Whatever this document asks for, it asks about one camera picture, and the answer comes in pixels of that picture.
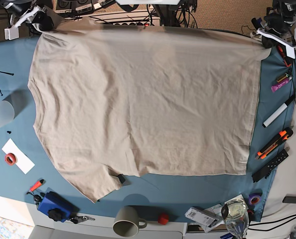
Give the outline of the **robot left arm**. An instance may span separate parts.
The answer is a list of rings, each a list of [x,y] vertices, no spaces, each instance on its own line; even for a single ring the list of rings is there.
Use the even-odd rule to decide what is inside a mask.
[[[288,58],[296,58],[296,0],[274,0],[255,28],[264,47],[279,45]]]

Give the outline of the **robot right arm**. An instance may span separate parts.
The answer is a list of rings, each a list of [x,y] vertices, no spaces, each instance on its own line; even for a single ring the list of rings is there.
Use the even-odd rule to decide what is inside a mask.
[[[19,28],[23,24],[33,35],[56,28],[51,0],[0,0],[0,6],[11,14],[9,25],[4,29],[6,40],[19,38]]]

